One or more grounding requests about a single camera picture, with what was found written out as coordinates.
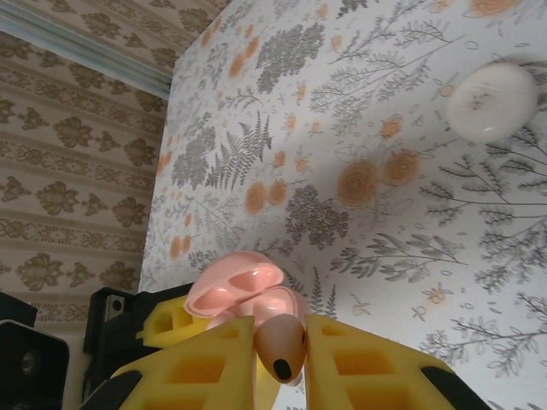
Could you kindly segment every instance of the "earbud case lid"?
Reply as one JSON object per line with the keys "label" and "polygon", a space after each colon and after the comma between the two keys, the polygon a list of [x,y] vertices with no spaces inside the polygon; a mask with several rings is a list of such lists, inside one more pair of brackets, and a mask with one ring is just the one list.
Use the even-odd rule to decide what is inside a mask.
{"label": "earbud case lid", "polygon": [[229,254],[205,268],[188,293],[185,309],[200,318],[213,318],[280,285],[284,277],[283,271],[262,254]]}

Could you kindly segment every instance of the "leaf print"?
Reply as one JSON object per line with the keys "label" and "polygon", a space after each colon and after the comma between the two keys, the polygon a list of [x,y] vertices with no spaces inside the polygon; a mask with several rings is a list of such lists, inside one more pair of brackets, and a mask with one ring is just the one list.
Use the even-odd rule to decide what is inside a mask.
{"label": "leaf print", "polygon": [[151,51],[154,61],[161,67],[174,68],[174,63],[177,61],[177,53],[173,49],[153,49]]}
{"label": "leaf print", "polygon": [[337,235],[347,235],[350,216],[339,212],[331,199],[320,202],[318,195],[313,185],[295,189],[286,207],[285,230],[296,245],[307,234],[309,243],[321,250],[332,245]]}
{"label": "leaf print", "polygon": [[44,51],[42,54],[42,61],[40,62],[40,67],[51,68],[56,66],[65,66],[66,63],[59,58],[57,54],[52,53],[51,51]]}
{"label": "leaf print", "polygon": [[202,32],[212,22],[203,9],[181,9],[179,10],[179,19],[189,32]]}
{"label": "leaf print", "polygon": [[340,11],[338,12],[338,18],[344,17],[350,11],[357,11],[357,7],[368,7],[368,0],[342,0],[342,6],[340,6]]}
{"label": "leaf print", "polygon": [[123,149],[126,151],[127,158],[135,167],[141,167],[143,164],[152,165],[153,160],[156,158],[156,149],[148,145],[143,138],[131,141]]}
{"label": "leaf print", "polygon": [[86,207],[85,216],[92,216],[109,208],[108,205],[105,205],[95,194],[89,194],[89,199],[87,201],[82,201],[81,204],[83,207]]}
{"label": "leaf print", "polygon": [[221,144],[221,155],[215,155],[215,165],[211,167],[206,185],[215,188],[231,189],[239,181],[243,185],[248,172],[256,160],[263,161],[264,149],[272,148],[272,138],[269,133],[269,117],[262,125],[260,113],[257,113],[255,128],[239,123],[243,135],[241,137],[226,133],[227,146]]}
{"label": "leaf print", "polygon": [[535,316],[536,330],[521,331],[509,327],[506,332],[500,332],[497,322],[485,320],[483,317],[452,319],[452,329],[460,332],[462,342],[449,342],[444,331],[436,331],[426,336],[426,341],[420,345],[420,350],[446,362],[449,366],[469,360],[470,349],[476,348],[477,354],[484,354],[489,349],[496,359],[488,364],[495,369],[495,376],[518,376],[525,365],[524,353],[537,354],[537,339],[547,337],[547,331],[542,330],[542,324],[547,322],[547,305],[544,298],[528,296],[522,292],[517,294],[517,305],[524,306],[529,312],[538,313]]}
{"label": "leaf print", "polygon": [[129,228],[131,225],[142,225],[147,214],[146,206],[143,203],[138,203],[135,198],[128,196],[116,203],[112,207],[116,219],[124,228]]}
{"label": "leaf print", "polygon": [[321,281],[319,280],[319,273],[317,268],[314,266],[314,290],[311,294],[311,300],[309,301],[309,306],[315,314],[324,314],[324,306],[322,301],[322,290],[321,290]]}
{"label": "leaf print", "polygon": [[17,117],[24,121],[21,126],[21,129],[24,131],[35,130],[41,126],[48,126],[50,124],[32,107],[26,109],[26,114],[19,114]]}
{"label": "leaf print", "polygon": [[203,69],[202,78],[210,78],[213,85],[216,87],[219,84],[222,70],[226,65],[228,58],[228,43],[216,44],[209,50],[207,56],[207,65]]}
{"label": "leaf print", "polygon": [[209,164],[205,156],[215,148],[215,129],[203,128],[197,138],[192,139],[173,164],[171,179],[178,187],[187,183],[195,190],[207,178]]}
{"label": "leaf print", "polygon": [[135,91],[135,97],[137,98],[138,105],[147,113],[152,111],[161,113],[167,104],[163,98],[153,96],[152,94],[141,90]]}
{"label": "leaf print", "polygon": [[104,13],[89,13],[81,15],[82,20],[90,32],[98,37],[108,37],[116,39],[120,36],[121,27],[113,23]]}
{"label": "leaf print", "polygon": [[273,0],[273,10],[277,18],[281,17],[285,12],[294,9],[300,0]]}
{"label": "leaf print", "polygon": [[74,270],[68,271],[66,276],[67,278],[72,278],[70,287],[75,288],[81,284],[84,284],[89,279],[95,278],[95,273],[91,273],[87,267],[79,262],[76,262],[74,264]]}
{"label": "leaf print", "polygon": [[126,266],[122,261],[116,261],[99,275],[103,286],[117,290],[135,291],[138,275],[135,268]]}
{"label": "leaf print", "polygon": [[263,46],[256,68],[264,68],[258,79],[258,91],[271,93],[281,76],[295,75],[304,67],[306,58],[314,60],[324,42],[325,27],[315,23],[303,31],[302,25],[278,31]]}
{"label": "leaf print", "polygon": [[425,44],[436,40],[447,42],[444,32],[449,25],[450,23],[442,23],[440,20],[408,21],[406,27],[399,31],[401,37],[395,40],[395,46],[406,49],[412,44]]}
{"label": "leaf print", "polygon": [[8,124],[9,117],[14,117],[17,115],[12,110],[14,106],[15,103],[10,100],[0,100],[0,124]]}
{"label": "leaf print", "polygon": [[31,195],[32,192],[25,188],[19,180],[14,176],[8,176],[8,183],[0,185],[2,194],[2,202],[14,201],[22,196]]}
{"label": "leaf print", "polygon": [[31,292],[38,292],[44,286],[59,284],[58,278],[63,275],[61,266],[61,261],[52,260],[48,254],[40,253],[17,267],[15,272]]}
{"label": "leaf print", "polygon": [[93,139],[90,126],[82,123],[78,117],[66,118],[61,122],[53,125],[57,136],[62,141],[62,144],[67,148],[74,148],[77,145],[89,147],[89,141]]}
{"label": "leaf print", "polygon": [[20,38],[10,36],[6,32],[0,33],[0,56],[2,58],[17,57],[21,60],[28,60],[32,53],[30,43]]}
{"label": "leaf print", "polygon": [[55,181],[36,193],[40,205],[49,215],[58,215],[61,211],[73,213],[74,205],[79,203],[77,195],[78,191],[68,189],[62,181]]}
{"label": "leaf print", "polygon": [[114,148],[120,148],[121,145],[119,145],[114,138],[106,131],[103,131],[103,137],[98,140],[100,143],[99,145],[99,152],[104,151],[110,151]]}
{"label": "leaf print", "polygon": [[88,67],[81,66],[77,63],[72,63],[68,66],[74,79],[78,85],[82,88],[103,88],[103,84],[106,83],[104,75],[98,71],[92,70]]}
{"label": "leaf print", "polygon": [[326,301],[325,314],[331,319],[338,320],[338,316],[336,315],[336,284],[332,286],[331,295],[328,297],[328,301]]}

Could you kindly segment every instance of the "brown damask pattern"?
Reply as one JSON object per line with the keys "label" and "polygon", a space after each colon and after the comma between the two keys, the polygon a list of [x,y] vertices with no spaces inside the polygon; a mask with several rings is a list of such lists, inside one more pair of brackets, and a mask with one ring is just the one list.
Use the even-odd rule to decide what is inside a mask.
{"label": "brown damask pattern", "polygon": [[54,150],[46,151],[39,147],[26,143],[15,143],[0,140],[1,157],[5,160],[33,165],[59,173],[78,175],[91,181],[97,181],[113,186],[120,186],[151,192],[154,188],[154,179],[137,173],[130,173],[125,170],[115,169],[113,166],[106,166],[93,161],[84,161],[63,154]]}
{"label": "brown damask pattern", "polygon": [[135,255],[141,254],[144,248],[143,238],[13,218],[0,219],[0,238]]}
{"label": "brown damask pattern", "polygon": [[[80,19],[78,1],[34,3]],[[115,36],[101,7],[88,20]],[[84,331],[92,292],[137,289],[167,104],[5,33],[0,55],[0,289]]]}
{"label": "brown damask pattern", "polygon": [[7,0],[164,73],[227,0]]}
{"label": "brown damask pattern", "polygon": [[55,102],[67,108],[74,108],[82,113],[92,114],[98,120],[112,122],[133,131],[161,135],[163,130],[163,121],[157,117],[105,101],[77,87],[55,83],[39,73],[25,73],[17,66],[1,65],[0,82],[43,98],[46,102]]}

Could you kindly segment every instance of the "yellow foam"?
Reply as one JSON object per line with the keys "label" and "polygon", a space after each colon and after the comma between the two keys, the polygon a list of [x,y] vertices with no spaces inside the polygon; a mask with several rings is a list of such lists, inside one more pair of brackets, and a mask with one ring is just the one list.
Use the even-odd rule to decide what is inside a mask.
{"label": "yellow foam", "polygon": [[308,410],[453,410],[421,373],[442,361],[327,316],[306,316]]}
{"label": "yellow foam", "polygon": [[210,331],[120,368],[142,379],[121,410],[253,410],[254,318]]}
{"label": "yellow foam", "polygon": [[144,321],[137,339],[142,338],[144,346],[164,349],[204,332],[209,319],[187,313],[185,301],[186,296],[182,296],[158,303]]}

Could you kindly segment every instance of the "earbud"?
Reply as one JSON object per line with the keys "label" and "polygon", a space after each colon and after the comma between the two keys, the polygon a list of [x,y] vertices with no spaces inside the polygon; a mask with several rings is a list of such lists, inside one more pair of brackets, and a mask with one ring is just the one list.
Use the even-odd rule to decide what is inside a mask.
{"label": "earbud", "polygon": [[306,332],[300,320],[279,314],[264,321],[255,332],[258,357],[278,382],[298,377],[306,358]]}

